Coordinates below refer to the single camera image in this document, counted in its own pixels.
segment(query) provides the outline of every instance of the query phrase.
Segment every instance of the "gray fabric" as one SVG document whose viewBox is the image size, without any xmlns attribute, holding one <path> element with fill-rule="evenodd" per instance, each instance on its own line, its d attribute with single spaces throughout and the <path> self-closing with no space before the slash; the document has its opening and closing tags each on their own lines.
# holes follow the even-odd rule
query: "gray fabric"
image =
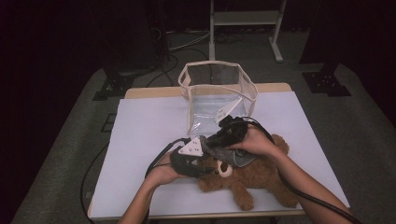
<svg viewBox="0 0 396 224">
<path fill-rule="evenodd" d="M 206 145 L 207 139 L 204 136 L 200 136 L 202 151 L 208 153 L 219 161 L 224 161 L 231 166 L 242 167 L 248 165 L 256 156 L 246 152 L 242 149 L 237 150 L 227 150 L 224 147 L 212 147 L 209 148 Z"/>
</svg>

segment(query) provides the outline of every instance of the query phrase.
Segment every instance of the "gray carpet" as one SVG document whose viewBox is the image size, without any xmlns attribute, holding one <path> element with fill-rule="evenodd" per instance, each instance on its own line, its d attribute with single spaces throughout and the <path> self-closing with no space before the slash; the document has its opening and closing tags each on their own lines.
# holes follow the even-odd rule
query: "gray carpet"
<svg viewBox="0 0 396 224">
<path fill-rule="evenodd" d="M 368 95 L 356 74 L 343 65 L 338 66 L 335 75 L 352 96 L 329 97 L 324 93 L 310 92 L 302 72 L 318 71 L 321 64 L 299 64 L 308 32 L 281 32 L 278 45 L 284 57 L 283 63 L 275 61 L 268 44 L 269 34 L 245 35 L 243 41 L 216 45 L 217 60 L 241 64 L 256 83 L 289 83 L 350 202 L 352 212 L 363 223 L 393 223 L 396 220 L 395 128 Z M 170 45 L 178 46 L 196 37 L 170 35 Z M 207 56 L 207 44 L 190 48 L 199 49 Z M 168 73 L 173 83 L 177 84 L 177 77 L 185 63 L 205 60 L 204 54 L 192 49 L 173 53 L 178 58 L 176 68 Z M 170 59 L 164 66 L 165 70 L 176 63 L 174 58 Z M 161 72 L 157 70 L 137 78 L 133 87 L 145 87 Z M 110 137 L 108 131 L 114 118 L 107 118 L 117 113 L 120 99 L 92 100 L 105 81 L 103 70 L 92 75 L 12 223 L 89 223 L 79 200 L 81 181 Z M 168 78 L 162 76 L 150 87 L 170 85 Z M 85 208 L 90 203 L 105 155 L 106 151 L 99 154 L 86 176 L 83 187 Z M 104 220 L 95 223 L 115 222 Z M 187 220 L 160 221 L 185 222 Z M 188 222 L 210 223 L 210 220 Z M 258 217 L 219 219 L 216 223 L 269 222 L 265 217 Z M 281 217 L 278 223 L 311 222 L 307 217 L 300 216 Z"/>
</svg>

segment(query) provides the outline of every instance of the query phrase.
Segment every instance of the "teddy bear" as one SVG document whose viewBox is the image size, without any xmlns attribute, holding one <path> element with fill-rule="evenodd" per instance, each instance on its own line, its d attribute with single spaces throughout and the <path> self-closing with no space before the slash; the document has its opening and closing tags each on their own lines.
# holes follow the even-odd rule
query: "teddy bear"
<svg viewBox="0 0 396 224">
<path fill-rule="evenodd" d="M 289 153 L 286 141 L 277 134 L 271 135 L 275 144 L 284 152 Z M 274 163 L 265 157 L 257 157 L 242 167 L 232 167 L 213 156 L 197 162 L 200 167 L 217 167 L 215 172 L 202 175 L 198 179 L 198 187 L 203 192 L 229 188 L 233 193 L 236 204 L 243 211 L 254 207 L 254 200 L 247 189 L 267 189 L 285 207 L 296 207 L 298 201 L 279 178 Z"/>
</svg>

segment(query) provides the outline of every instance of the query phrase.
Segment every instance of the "person's left hand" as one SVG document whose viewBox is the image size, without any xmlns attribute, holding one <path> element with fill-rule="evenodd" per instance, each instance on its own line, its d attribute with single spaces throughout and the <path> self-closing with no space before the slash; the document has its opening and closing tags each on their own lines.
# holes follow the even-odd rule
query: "person's left hand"
<svg viewBox="0 0 396 224">
<path fill-rule="evenodd" d="M 158 163 L 154 166 L 154 168 L 150 171 L 146 180 L 153 181 L 156 185 L 166 185 L 172 183 L 174 180 L 182 177 L 186 177 L 184 175 L 178 174 L 174 168 L 172 168 L 170 162 L 170 152 L 167 152 L 163 157 L 158 161 Z"/>
</svg>

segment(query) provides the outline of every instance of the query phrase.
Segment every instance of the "teddy bear leg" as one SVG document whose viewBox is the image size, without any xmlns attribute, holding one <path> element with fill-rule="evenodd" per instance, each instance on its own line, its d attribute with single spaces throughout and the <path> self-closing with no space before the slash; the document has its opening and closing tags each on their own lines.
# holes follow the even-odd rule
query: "teddy bear leg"
<svg viewBox="0 0 396 224">
<path fill-rule="evenodd" d="M 230 188 L 233 193 L 233 199 L 242 210 L 247 211 L 254 207 L 253 197 L 241 182 L 231 184 Z"/>
<path fill-rule="evenodd" d="M 198 179 L 198 187 L 203 192 L 209 192 L 212 190 L 223 189 L 221 183 L 221 177 L 218 176 L 206 176 Z"/>
<path fill-rule="evenodd" d="M 272 184 L 267 189 L 274 194 L 283 206 L 296 207 L 298 203 L 297 196 L 282 183 L 278 175 L 273 175 L 271 179 Z"/>
</svg>

